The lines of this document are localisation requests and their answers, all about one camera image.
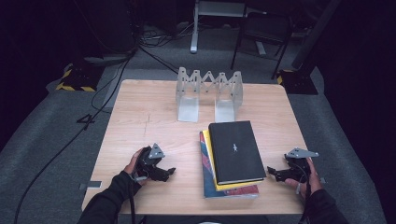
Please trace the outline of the metal expandable book rack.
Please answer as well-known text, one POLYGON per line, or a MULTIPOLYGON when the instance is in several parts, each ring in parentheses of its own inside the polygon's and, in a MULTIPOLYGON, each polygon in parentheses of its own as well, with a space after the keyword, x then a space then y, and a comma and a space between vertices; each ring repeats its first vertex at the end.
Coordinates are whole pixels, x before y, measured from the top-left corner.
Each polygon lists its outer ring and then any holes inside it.
POLYGON ((176 101, 179 121, 197 122, 199 119, 201 93, 214 93, 215 122, 236 121, 243 103, 243 79, 240 71, 231 77, 220 72, 216 77, 211 71, 203 76, 199 70, 189 75, 185 67, 178 68, 176 101))

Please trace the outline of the person's left hand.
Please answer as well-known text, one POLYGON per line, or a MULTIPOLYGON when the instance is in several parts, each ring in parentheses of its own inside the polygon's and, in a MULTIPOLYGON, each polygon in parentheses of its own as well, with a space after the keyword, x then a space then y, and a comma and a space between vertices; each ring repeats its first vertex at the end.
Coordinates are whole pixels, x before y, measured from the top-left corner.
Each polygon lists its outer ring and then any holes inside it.
POLYGON ((130 162, 124 167, 122 172, 128 177, 130 181, 136 183, 139 186, 144 186, 148 182, 147 180, 141 180, 141 181, 133 180, 135 165, 139 159, 141 152, 142 152, 142 148, 136 151, 136 153, 132 156, 130 162))

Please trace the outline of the yellow black striped stand base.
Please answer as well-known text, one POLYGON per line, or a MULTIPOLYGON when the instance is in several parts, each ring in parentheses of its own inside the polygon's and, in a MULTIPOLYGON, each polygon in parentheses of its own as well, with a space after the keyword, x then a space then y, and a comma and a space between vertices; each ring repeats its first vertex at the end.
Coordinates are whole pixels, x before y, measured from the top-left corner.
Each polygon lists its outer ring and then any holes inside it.
POLYGON ((301 75, 298 71, 279 70, 276 73, 276 81, 284 87, 287 94, 318 95, 312 79, 301 75))
POLYGON ((56 86, 64 91, 97 91, 97 85, 105 68, 101 66, 75 67, 72 63, 66 66, 64 74, 56 86))

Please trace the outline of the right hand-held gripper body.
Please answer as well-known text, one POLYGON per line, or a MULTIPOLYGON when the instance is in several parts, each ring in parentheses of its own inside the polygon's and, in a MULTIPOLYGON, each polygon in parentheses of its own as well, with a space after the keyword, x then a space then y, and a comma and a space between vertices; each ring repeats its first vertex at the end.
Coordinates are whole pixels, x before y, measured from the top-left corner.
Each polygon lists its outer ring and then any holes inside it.
POLYGON ((285 154, 287 165, 290 167, 288 178, 292 178, 300 183, 305 183, 311 170, 307 162, 308 158, 318 157, 317 152, 309 151, 301 148, 294 148, 292 151, 285 154))

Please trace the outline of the black hardcover book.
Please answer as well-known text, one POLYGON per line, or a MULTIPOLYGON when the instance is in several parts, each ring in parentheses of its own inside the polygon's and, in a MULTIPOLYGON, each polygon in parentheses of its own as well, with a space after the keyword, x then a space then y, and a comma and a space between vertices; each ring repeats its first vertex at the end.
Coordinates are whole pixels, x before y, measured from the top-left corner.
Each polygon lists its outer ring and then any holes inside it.
POLYGON ((266 173, 249 120, 208 125, 219 185, 262 181, 266 173))

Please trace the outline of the yellow book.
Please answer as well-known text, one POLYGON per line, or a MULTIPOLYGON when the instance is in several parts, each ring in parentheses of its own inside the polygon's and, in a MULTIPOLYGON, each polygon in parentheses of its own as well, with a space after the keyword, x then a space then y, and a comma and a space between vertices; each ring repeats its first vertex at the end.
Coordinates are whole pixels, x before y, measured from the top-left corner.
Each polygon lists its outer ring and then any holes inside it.
POLYGON ((215 168, 214 168, 214 161, 213 161, 213 154, 212 154, 212 150, 211 150, 211 140, 208 141, 208 145, 207 145, 207 150, 208 150, 208 155, 209 155, 209 159, 211 161, 211 166, 212 166, 212 171, 213 171, 213 176, 214 176, 214 181, 215 181, 215 187, 217 190, 225 190, 225 189, 236 189, 236 188, 242 188, 245 186, 251 186, 254 184, 229 184, 229 185, 225 185, 225 186, 220 186, 217 182, 216 182, 216 178, 215 178, 215 168))

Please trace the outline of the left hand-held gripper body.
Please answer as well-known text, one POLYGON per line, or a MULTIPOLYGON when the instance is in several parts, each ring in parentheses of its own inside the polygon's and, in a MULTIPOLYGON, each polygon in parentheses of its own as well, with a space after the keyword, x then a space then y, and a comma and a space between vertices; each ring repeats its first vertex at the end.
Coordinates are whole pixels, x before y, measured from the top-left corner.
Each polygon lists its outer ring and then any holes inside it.
POLYGON ((155 175, 163 175, 160 172, 161 168, 157 167, 163 157, 164 154, 157 144, 154 144, 153 147, 144 147, 137 161, 137 175, 151 178, 152 180, 155 175))

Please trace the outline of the black chair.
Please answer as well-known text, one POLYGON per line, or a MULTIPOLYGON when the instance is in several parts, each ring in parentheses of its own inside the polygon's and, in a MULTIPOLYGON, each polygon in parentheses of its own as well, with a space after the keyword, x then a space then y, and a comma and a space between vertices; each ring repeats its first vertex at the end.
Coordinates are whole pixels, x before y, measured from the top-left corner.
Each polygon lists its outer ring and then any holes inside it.
POLYGON ((272 79, 274 79, 290 42, 292 28, 291 17, 287 15, 260 12, 246 13, 240 24, 230 68, 233 69, 236 53, 242 45, 242 40, 249 39, 277 47, 275 54, 268 57, 268 60, 276 61, 276 67, 272 74, 272 79))

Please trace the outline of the dark slanted pole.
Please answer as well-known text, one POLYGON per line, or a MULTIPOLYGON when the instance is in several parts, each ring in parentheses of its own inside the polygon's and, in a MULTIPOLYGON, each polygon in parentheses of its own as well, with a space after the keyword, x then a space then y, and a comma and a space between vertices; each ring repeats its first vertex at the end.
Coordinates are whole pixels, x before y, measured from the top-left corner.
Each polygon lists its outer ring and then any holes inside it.
POLYGON ((301 69, 308 59, 309 54, 313 51, 314 46, 318 42, 321 33, 326 28, 335 10, 338 8, 342 0, 330 0, 327 6, 322 10, 318 17, 316 24, 308 35, 308 38, 303 43, 303 46, 294 58, 291 66, 296 69, 301 69))

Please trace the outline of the person's right hand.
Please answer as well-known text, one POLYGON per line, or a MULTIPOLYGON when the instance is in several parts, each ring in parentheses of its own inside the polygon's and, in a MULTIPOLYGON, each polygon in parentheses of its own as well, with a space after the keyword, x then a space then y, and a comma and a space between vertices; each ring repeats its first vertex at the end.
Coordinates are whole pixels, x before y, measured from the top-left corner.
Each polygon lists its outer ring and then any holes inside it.
POLYGON ((306 183, 300 183, 294 179, 288 178, 285 180, 285 184, 294 188, 297 194, 300 194, 303 198, 310 196, 312 193, 322 189, 322 184, 318 177, 318 173, 314 166, 314 163, 310 158, 307 158, 307 163, 309 164, 311 174, 309 180, 306 183))

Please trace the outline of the grey metal desk frame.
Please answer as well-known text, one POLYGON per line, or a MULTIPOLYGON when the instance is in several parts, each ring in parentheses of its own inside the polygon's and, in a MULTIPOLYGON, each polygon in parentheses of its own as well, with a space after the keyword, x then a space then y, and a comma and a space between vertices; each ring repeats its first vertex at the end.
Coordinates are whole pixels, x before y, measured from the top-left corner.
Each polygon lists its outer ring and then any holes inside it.
POLYGON ((193 31, 190 53, 198 50, 198 23, 201 16, 241 18, 244 11, 244 0, 194 0, 193 31))

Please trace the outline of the red and blue illustrated book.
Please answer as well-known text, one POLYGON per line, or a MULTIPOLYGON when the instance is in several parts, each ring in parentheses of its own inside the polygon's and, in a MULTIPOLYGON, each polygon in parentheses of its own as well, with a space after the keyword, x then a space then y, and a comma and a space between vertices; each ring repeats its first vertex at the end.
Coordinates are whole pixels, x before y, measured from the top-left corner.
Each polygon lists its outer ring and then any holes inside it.
POLYGON ((201 131, 200 146, 202 155, 202 166, 203 166, 203 181, 204 181, 204 195, 207 199, 214 198, 256 198, 259 196, 259 189, 256 185, 245 186, 236 189, 225 189, 217 190, 215 187, 215 181, 209 159, 207 145, 210 137, 208 136, 208 130, 201 131))

